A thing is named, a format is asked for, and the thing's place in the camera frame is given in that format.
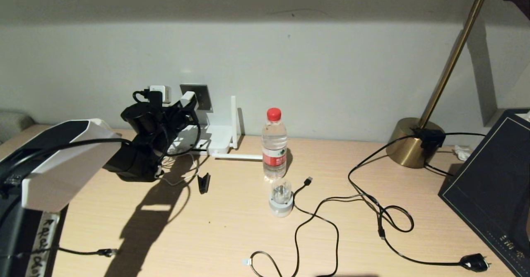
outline light wood desk surface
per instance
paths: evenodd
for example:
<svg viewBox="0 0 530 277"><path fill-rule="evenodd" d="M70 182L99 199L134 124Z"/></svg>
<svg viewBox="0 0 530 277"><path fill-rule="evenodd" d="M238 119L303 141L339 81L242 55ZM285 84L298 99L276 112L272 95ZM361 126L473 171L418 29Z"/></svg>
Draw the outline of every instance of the light wood desk surface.
<svg viewBox="0 0 530 277"><path fill-rule="evenodd" d="M0 146L0 158L22 145L45 126L35 125ZM118 130L132 139L132 130ZM356 194L348 171L381 143L289 139L292 162L286 178L293 190L308 177L313 182L297 196L297 205L314 211L329 196ZM258 137L244 137L238 153L260 153ZM431 164L447 170L461 163L441 149ZM193 173L189 156L176 160L166 177L178 181ZM269 186L263 182L261 162L215 160L200 166L210 173L210 189L201 195L197 179L171 187L164 181L126 183L100 170L74 198L66 215L60 245L78 251L119 248L115 258L77 256L58 252L55 277L254 276L242 259L257 250L275 258L282 274L296 265L295 228L308 215L293 210L276 218L267 203ZM329 202L318 214L340 230L339 270L342 277L397 276L512 276L496 255L437 196L444 177L426 169L409 169L388 157L363 166L354 181L383 205L399 205L412 214L416 227L400 233L384 223L388 241L401 253L424 261L457 262L464 255L481 253L492 263L483 273L461 267L420 265L394 254L377 235L376 216L363 202ZM395 220L408 221L395 212ZM335 230L314 219L299 231L301 277L329 274L335 268ZM258 272L276 277L269 260L254 258Z"/></svg>

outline wall outlet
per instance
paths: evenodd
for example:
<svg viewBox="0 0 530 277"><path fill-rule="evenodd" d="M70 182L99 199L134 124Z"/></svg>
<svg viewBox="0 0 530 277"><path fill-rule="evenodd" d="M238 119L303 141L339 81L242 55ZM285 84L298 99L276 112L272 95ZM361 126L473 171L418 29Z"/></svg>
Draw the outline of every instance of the wall outlet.
<svg viewBox="0 0 530 277"><path fill-rule="evenodd" d="M205 84L181 84L180 90L182 91L182 94L185 94L188 91L195 92L200 111L209 111L212 109L212 102L210 101L208 86Z"/></svg>

